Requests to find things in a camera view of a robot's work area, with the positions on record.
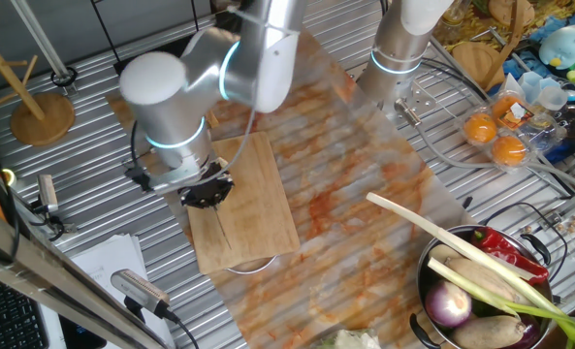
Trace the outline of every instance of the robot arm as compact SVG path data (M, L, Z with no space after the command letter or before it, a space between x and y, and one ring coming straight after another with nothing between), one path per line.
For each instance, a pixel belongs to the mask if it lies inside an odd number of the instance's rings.
M451 3L392 2L359 81L370 99L395 102L404 98L402 93L411 85L433 27ZM306 4L304 0L257 0L239 14L244 18L241 38L210 28L197 33L180 58L151 52L125 68L121 94L147 141L171 169L150 178L152 190L164 194L211 186L208 177L219 179L224 173L216 172L222 165L216 167L204 117L219 100L243 103L260 112L274 111L282 104L291 85ZM210 188L204 193L216 191L224 192Z
M156 193L194 186L207 177L215 156L205 114L216 102L232 100L260 112L282 104L291 85L306 4L257 0L240 14L241 38L210 28L197 33L180 58L150 52L125 68L121 94L145 138L171 169L150 177Z

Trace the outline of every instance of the red chili pepper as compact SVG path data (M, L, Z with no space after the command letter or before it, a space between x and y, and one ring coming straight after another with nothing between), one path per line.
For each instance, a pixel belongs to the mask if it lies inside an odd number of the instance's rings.
M497 231L490 227L478 228L472 235L473 245L483 248L498 248L505 251L518 252L518 250L502 237Z
M530 259L521 256L516 252L506 251L499 248L484 248L483 252L491 254L494 257L497 257L509 264L512 264L535 275L527 281L530 285L541 283L547 280L548 276L550 275L545 267L534 263Z

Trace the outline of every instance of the potato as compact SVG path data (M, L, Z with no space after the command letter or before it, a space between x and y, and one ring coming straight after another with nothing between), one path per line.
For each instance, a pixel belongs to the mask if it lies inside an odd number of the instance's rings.
M451 334L463 349L496 349L522 339L526 325L512 316L492 316L468 320Z
M459 275L508 301L512 301L517 304L532 305L526 297L516 292L511 285L492 270L466 258L449 259L445 264Z
M439 244L432 248L429 256L440 263L446 262L447 258L462 258L461 254L445 244Z

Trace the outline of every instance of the ridged metal surface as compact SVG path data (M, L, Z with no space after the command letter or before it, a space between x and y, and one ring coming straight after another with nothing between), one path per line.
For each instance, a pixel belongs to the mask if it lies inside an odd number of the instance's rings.
M378 1L310 1L304 24L322 46L348 73L358 75L364 68L381 19ZM212 25L210 18L201 26ZM194 32L188 24L141 40L118 50L122 57L155 48ZM435 48L430 57L445 60ZM117 88L115 62L107 52L73 65L80 74L80 95L72 99L77 121L61 141L44 147L18 143L9 130L9 117L17 99L0 107L0 159L18 176L16 190L27 201L37 197L36 174L52 174L59 198L58 214L75 222L80 232L65 236L56 244L74 255L114 234L139 237L151 282L171 295L176 314L197 337L202 348L244 348L245 341L209 279L199 274L194 251L173 218L166 203L140 189L123 176L121 161L129 158L128 137L119 126L104 96ZM419 83L436 97L439 105L461 114L478 102L456 80L445 80L437 71L420 68ZM30 80L31 93L54 89L46 76ZM0 97L9 89L0 91ZM438 108L424 115L424 124L436 145L447 156L462 160L487 160L466 144L453 127L453 116ZM449 167L425 147L416 131L402 120L392 120L421 157L435 171L454 196L463 201L472 196L468 208L482 220L502 206L528 201L541 209L562 202L560 195L535 174L520 171L505 174L498 170L463 170ZM493 222L494 226L516 232L527 224L536 228L535 216L518 208ZM553 233L538 233L554 253L555 266L561 255L560 242ZM575 239L570 242L575 246ZM575 308L575 253L555 283L555 292L566 297L565 309ZM191 347L183 331L172 326L178 347Z

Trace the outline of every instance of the wooden cutting board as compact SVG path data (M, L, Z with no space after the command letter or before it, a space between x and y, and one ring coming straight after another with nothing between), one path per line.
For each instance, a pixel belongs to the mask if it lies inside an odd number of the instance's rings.
M218 156L231 162L242 140L243 137L236 137L212 145ZM217 215L212 208L188 208L199 271L204 274L300 248L265 132L249 136L230 172L235 186L218 207Z

